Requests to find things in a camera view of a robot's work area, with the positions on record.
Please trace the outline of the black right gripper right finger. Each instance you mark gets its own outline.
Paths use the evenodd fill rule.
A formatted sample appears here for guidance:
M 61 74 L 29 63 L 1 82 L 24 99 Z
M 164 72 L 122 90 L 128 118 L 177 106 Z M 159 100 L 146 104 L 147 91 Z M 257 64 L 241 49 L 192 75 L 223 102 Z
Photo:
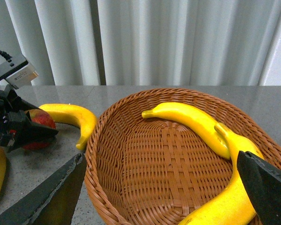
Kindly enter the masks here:
M 249 151 L 240 151 L 237 170 L 264 225 L 281 225 L 281 170 Z

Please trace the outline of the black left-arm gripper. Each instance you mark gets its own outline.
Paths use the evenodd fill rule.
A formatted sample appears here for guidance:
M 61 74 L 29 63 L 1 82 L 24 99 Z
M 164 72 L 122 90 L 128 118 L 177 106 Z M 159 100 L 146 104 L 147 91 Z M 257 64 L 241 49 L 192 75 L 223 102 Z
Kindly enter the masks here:
M 7 75 L 8 72 L 0 69 L 0 81 Z M 30 143 L 55 138 L 58 130 L 33 122 L 25 112 L 29 104 L 15 90 L 11 84 L 0 90 L 0 146 L 13 151 Z

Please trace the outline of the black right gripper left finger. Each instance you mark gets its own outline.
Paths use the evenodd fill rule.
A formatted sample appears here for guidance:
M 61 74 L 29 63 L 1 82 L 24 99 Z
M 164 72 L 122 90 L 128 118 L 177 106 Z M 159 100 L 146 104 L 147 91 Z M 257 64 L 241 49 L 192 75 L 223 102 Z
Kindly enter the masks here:
M 69 225 L 80 196 L 86 158 L 79 153 L 0 214 L 0 225 Z

